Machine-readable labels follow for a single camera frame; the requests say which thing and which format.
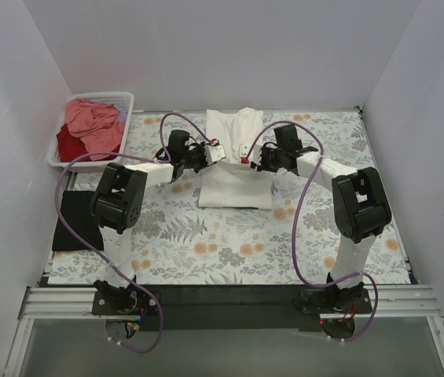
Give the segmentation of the white t shirt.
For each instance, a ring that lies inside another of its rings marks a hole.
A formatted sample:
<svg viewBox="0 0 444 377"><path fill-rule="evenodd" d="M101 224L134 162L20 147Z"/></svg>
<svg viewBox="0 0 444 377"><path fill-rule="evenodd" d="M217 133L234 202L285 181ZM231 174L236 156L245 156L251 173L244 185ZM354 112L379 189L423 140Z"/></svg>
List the white t shirt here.
<svg viewBox="0 0 444 377"><path fill-rule="evenodd" d="M263 112L243 108L232 114L206 111L206 133L223 146L226 157L203 170L199 206L205 208L253 208L271 210L270 177L240 159L263 130Z"/></svg>

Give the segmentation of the folded black t shirt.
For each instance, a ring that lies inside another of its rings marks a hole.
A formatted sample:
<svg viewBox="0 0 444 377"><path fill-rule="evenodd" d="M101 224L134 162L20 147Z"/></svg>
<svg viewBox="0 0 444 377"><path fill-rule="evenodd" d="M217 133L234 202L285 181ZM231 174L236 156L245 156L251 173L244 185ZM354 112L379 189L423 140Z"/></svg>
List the folded black t shirt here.
<svg viewBox="0 0 444 377"><path fill-rule="evenodd" d="M77 234L97 250L103 251L101 232L97 227L95 217L90 213L90 201L93 194L92 191L65 191L61 200L61 214ZM85 245L77 240L58 219L53 234L52 251L82 250L86 250Z"/></svg>

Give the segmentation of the aluminium frame rail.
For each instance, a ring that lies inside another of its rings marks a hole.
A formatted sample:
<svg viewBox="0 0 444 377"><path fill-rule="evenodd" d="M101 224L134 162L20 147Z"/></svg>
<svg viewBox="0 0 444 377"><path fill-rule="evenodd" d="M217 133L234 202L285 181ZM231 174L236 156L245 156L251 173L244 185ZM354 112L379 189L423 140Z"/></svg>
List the aluminium frame rail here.
<svg viewBox="0 0 444 377"><path fill-rule="evenodd" d="M206 299L215 306L239 305L243 295L236 286L166 286L156 287L175 302L190 305ZM256 286L245 288L251 304L284 304L298 291L292 286ZM96 289L93 287L33 287L26 290L19 318L82 319L91 316ZM427 285L390 284L368 288L369 299L377 305L378 317L440 317L442 311L432 287Z"/></svg>

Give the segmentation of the white plastic laundry basket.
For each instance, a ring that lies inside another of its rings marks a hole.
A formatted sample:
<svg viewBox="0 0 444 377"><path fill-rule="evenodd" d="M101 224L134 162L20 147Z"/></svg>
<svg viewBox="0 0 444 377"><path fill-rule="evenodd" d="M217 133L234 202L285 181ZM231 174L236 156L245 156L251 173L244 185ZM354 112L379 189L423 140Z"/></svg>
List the white plastic laundry basket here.
<svg viewBox="0 0 444 377"><path fill-rule="evenodd" d="M76 98L87 98L94 102L101 102L105 104L113 104L121 112L124 113L124 120L126 121L125 130L123 133L123 141L119 148L119 151L114 152L87 152L84 155L77 157L78 161L70 168L73 172L89 172L97 171L104 167L106 163L117 162L120 158L117 156L124 151L124 146L127 141L127 135L130 128L131 112L134 106L134 95L129 92L93 92L93 93L80 93L75 94L67 99L67 103L70 100ZM65 124L65 108L62 111L60 118L54 129L53 136L50 140L50 146L48 149L47 161L52 167L64 168L68 163L62 163L57 148L57 134L60 132L61 127Z"/></svg>

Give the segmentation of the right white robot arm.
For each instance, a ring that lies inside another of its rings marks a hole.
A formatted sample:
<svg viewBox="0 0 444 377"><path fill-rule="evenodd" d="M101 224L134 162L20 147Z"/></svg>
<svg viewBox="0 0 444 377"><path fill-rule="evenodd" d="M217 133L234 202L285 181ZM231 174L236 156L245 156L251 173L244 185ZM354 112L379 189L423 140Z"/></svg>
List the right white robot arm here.
<svg viewBox="0 0 444 377"><path fill-rule="evenodd" d="M380 173L374 167L355 169L325 157L320 139L305 126L293 121L276 121L256 136L240 161L253 170L276 173L281 169L306 178L306 184L292 223L292 264L297 277L307 287L329 288L327 306L343 312L354 303L351 290L368 276L365 263L378 236L392 214ZM313 284L300 272L297 259L299 215L305 196L313 183L332 194L336 227L339 230L339 252L324 284Z"/></svg>

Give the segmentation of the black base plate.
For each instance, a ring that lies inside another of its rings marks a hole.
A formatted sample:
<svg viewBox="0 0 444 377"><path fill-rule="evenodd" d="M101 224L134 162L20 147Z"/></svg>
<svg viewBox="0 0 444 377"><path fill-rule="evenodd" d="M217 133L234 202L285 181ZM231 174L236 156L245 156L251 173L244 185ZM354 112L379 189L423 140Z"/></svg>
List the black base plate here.
<svg viewBox="0 0 444 377"><path fill-rule="evenodd" d="M167 330L297 329L319 332L321 316L350 319L368 315L367 290L353 301L303 285L148 285L97 289L92 313L119 320L145 317L142 331L155 331L164 317Z"/></svg>

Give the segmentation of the pink t shirt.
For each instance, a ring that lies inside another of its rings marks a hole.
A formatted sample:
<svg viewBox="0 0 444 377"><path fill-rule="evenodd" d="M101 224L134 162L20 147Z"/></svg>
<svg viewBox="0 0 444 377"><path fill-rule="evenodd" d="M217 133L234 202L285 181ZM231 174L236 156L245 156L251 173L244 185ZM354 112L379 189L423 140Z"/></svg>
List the pink t shirt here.
<svg viewBox="0 0 444 377"><path fill-rule="evenodd" d="M114 152L123 141L126 121L113 104L76 98L66 105L65 124L88 152Z"/></svg>

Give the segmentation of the floral patterned table mat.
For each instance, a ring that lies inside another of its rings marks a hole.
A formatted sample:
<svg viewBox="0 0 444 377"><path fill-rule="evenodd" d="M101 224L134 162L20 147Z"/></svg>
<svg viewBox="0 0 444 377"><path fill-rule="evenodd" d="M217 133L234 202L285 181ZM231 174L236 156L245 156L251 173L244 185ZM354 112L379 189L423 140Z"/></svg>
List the floral patterned table mat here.
<svg viewBox="0 0 444 377"><path fill-rule="evenodd" d="M125 153L153 156L163 114L132 115ZM263 122L294 120L322 141L326 157L355 168L375 166L357 112L264 112ZM201 176L191 170L171 185L147 190L132 229L132 266L140 284L300 284L291 231L306 178L271 174L271 210L203 209ZM365 271L377 284L409 284L406 255L394 222L369 252ZM336 262L339 232L330 192L313 183L300 211L297 259L308 281L323 284ZM91 285L106 264L91 251L55 252L48 284Z"/></svg>

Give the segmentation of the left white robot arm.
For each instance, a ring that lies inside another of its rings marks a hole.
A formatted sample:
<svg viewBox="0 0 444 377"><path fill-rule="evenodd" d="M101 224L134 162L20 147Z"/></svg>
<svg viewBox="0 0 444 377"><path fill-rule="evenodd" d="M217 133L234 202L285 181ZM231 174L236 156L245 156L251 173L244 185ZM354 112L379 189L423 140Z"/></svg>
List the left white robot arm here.
<svg viewBox="0 0 444 377"><path fill-rule="evenodd" d="M118 313L131 313L138 303L137 295L127 288L134 279L131 233L139 219L145 190L178 180L185 170L199 172L226 157L216 140L189 143L190 134L171 132L168 144L151 163L106 166L90 202L103 240L103 255L108 260L105 274L97 283L117 287L110 304Z"/></svg>

